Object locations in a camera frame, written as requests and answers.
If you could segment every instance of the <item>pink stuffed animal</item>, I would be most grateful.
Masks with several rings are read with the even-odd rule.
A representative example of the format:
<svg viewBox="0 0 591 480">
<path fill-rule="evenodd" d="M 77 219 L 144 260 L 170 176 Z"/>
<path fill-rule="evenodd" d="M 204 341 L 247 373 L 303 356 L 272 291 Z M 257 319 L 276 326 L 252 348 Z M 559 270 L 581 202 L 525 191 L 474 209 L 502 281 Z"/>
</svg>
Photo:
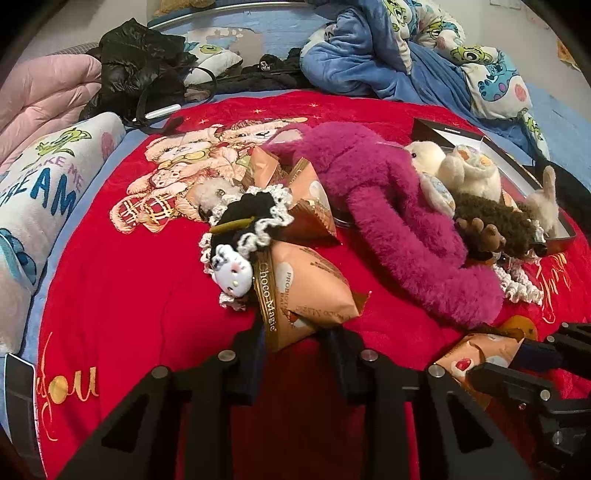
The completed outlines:
<svg viewBox="0 0 591 480">
<path fill-rule="evenodd" d="M 421 191 L 410 154 L 354 123 L 291 125 L 263 149 L 312 162 L 333 205 L 346 206 L 392 277 L 427 311 L 471 327 L 491 323 L 503 294 L 488 267 L 461 268 L 466 248 L 453 221 Z"/>
</svg>

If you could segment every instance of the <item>pink comforter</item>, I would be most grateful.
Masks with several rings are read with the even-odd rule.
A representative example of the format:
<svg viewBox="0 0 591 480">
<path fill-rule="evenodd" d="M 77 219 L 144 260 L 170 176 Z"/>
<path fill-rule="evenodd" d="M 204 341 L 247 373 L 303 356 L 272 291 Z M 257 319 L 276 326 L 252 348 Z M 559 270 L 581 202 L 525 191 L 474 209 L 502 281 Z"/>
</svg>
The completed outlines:
<svg viewBox="0 0 591 480">
<path fill-rule="evenodd" d="M 0 89 L 0 174 L 32 142 L 78 121 L 100 89 L 100 62 L 52 55 L 17 65 Z"/>
</svg>

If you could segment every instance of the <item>brown wrapper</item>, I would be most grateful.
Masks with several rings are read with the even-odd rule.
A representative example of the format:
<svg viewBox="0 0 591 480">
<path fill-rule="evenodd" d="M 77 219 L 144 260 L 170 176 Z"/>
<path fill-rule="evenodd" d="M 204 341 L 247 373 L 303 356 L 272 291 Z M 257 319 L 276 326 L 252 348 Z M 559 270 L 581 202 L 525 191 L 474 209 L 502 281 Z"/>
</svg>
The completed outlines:
<svg viewBox="0 0 591 480">
<path fill-rule="evenodd" d="M 302 158 L 287 177 L 294 206 L 294 222 L 284 230 L 290 242 L 306 242 L 326 237 L 336 238 L 335 220 L 326 192 L 312 164 Z"/>
<path fill-rule="evenodd" d="M 491 400 L 490 396 L 474 390 L 466 378 L 466 373 L 484 362 L 509 367 L 523 338 L 523 332 L 517 329 L 504 332 L 503 335 L 469 333 L 436 363 L 447 370 L 486 409 Z"/>
<path fill-rule="evenodd" d="M 267 346 L 273 352 L 320 327 L 358 317 L 368 298 L 352 293 L 339 269 L 310 248 L 273 242 L 257 253 L 253 269 Z"/>
<path fill-rule="evenodd" d="M 263 189 L 268 185 L 281 183 L 285 177 L 287 173 L 281 168 L 277 158 L 262 148 L 255 147 L 241 183 L 245 189 L 253 185 Z"/>
</svg>

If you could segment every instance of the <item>white wall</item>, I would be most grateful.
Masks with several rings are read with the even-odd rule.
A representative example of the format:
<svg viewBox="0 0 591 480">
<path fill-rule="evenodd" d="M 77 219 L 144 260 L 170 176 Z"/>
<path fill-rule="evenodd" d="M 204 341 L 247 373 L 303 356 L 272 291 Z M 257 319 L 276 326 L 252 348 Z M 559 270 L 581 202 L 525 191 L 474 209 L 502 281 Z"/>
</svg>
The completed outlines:
<svg viewBox="0 0 591 480">
<path fill-rule="evenodd" d="M 562 63 L 552 30 L 527 20 L 521 10 L 493 7 L 489 0 L 439 0 L 466 30 L 470 43 L 508 53 L 528 83 L 543 88 L 591 121 L 591 87 L 583 74 Z"/>
<path fill-rule="evenodd" d="M 147 1 L 70 0 L 43 26 L 19 61 L 47 55 L 81 43 L 99 41 L 104 33 L 132 17 L 145 25 Z"/>
</svg>

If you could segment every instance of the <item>black puffer jacket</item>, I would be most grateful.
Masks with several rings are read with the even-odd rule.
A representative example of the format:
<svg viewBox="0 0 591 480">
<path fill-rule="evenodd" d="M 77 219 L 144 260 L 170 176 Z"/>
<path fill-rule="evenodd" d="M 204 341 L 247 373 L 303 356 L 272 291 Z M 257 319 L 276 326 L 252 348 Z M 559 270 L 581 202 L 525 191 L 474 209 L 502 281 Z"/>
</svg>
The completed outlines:
<svg viewBox="0 0 591 480">
<path fill-rule="evenodd" d="M 102 85 L 80 120 L 102 112 L 115 112 L 127 124 L 136 116 L 141 120 L 137 110 L 142 94 L 145 113 L 183 104 L 183 79 L 197 60 L 183 51 L 184 42 L 184 37 L 150 30 L 135 18 L 103 35 L 99 46 L 88 52 L 102 63 Z"/>
</svg>

